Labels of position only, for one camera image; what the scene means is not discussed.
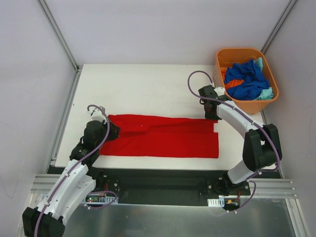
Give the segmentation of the red t shirt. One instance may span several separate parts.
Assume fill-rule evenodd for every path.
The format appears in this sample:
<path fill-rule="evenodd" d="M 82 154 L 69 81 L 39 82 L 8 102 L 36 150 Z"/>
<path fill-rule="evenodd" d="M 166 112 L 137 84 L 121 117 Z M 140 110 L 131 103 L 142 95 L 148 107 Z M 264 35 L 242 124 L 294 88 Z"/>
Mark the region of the red t shirt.
<path fill-rule="evenodd" d="M 219 157 L 215 121 L 146 115 L 110 115 L 119 137 L 107 141 L 103 156 L 213 158 Z"/>

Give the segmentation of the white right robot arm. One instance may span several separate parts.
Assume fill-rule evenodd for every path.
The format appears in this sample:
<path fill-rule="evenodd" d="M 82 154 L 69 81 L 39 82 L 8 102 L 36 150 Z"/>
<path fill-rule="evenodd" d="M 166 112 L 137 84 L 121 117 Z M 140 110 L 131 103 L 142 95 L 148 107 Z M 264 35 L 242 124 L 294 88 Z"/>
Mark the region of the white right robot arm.
<path fill-rule="evenodd" d="M 227 172 L 222 189 L 228 195 L 240 189 L 240 183 L 262 172 L 264 168 L 279 167 L 282 159 L 278 129 L 273 124 L 255 121 L 227 95 L 218 95 L 211 85 L 198 90 L 205 118 L 224 120 L 244 139 L 242 161 Z"/>

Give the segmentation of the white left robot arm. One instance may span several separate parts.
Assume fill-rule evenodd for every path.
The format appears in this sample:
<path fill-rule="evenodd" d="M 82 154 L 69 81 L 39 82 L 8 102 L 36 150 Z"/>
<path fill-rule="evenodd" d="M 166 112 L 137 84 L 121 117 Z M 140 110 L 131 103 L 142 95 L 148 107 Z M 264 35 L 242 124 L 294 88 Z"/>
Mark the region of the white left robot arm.
<path fill-rule="evenodd" d="M 88 107 L 91 121 L 73 148 L 68 163 L 48 194 L 34 208 L 22 214 L 27 237 L 61 237 L 77 207 L 91 193 L 102 192 L 104 174 L 93 166 L 107 141 L 118 138 L 120 128 L 112 123 L 102 107 Z"/>

